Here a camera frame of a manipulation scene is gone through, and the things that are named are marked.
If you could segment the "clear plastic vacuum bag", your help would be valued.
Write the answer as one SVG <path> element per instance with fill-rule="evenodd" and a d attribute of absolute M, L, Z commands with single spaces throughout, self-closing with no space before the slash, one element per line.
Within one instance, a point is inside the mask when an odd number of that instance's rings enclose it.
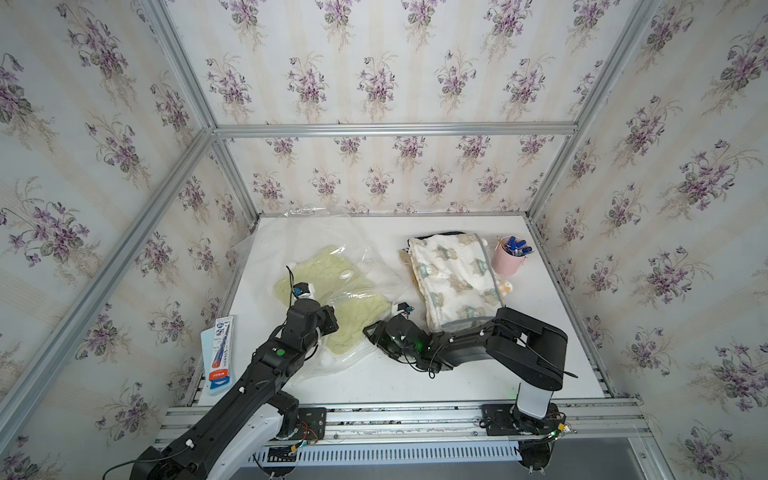
<path fill-rule="evenodd" d="M 266 219 L 248 239 L 243 272 L 230 312 L 234 315 L 232 364 L 242 372 L 251 354 L 278 325 L 295 299 L 295 283 L 311 285 L 314 298 L 335 310 L 339 329 L 310 348 L 296 376 L 341 373 L 374 351 L 363 330 L 391 317 L 406 290 L 387 265 L 360 219 L 346 214 L 289 215 Z"/>

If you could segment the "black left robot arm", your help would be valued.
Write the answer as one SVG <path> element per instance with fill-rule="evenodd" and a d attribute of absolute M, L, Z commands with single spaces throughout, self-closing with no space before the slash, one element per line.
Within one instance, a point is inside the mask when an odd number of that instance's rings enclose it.
<path fill-rule="evenodd" d="M 131 479 L 229 479 L 269 440 L 290 436 L 298 400 L 282 391 L 319 339 L 338 330 L 334 308 L 300 298 L 285 321 L 252 354 L 244 373 L 193 426 L 163 450 L 148 447 L 130 467 Z"/>

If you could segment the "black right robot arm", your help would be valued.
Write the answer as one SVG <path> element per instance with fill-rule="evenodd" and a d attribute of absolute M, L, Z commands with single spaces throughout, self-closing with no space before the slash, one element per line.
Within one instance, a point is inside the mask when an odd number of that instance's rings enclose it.
<path fill-rule="evenodd" d="M 501 307 L 477 326 L 454 332 L 427 333 L 405 310 L 363 329 L 365 338 L 389 358 L 435 377 L 469 362 L 492 359 L 520 380 L 515 414 L 542 421 L 563 388 L 567 334 L 527 314 Z"/>

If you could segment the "light green fleece blanket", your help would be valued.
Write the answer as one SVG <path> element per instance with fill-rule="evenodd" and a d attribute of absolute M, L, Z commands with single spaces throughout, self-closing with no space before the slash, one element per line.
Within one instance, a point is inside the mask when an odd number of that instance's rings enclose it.
<path fill-rule="evenodd" d="M 339 359 L 353 354 L 363 340 L 363 329 L 387 316 L 392 299 L 399 295 L 400 280 L 395 272 L 370 258 L 354 261 L 340 246 L 327 246 L 288 269 L 274 285 L 274 295 L 288 304 L 291 282 L 312 283 L 315 299 L 335 310 L 339 329 L 325 338 L 324 349 Z M 339 278 L 345 270 L 354 272 L 351 279 Z"/>

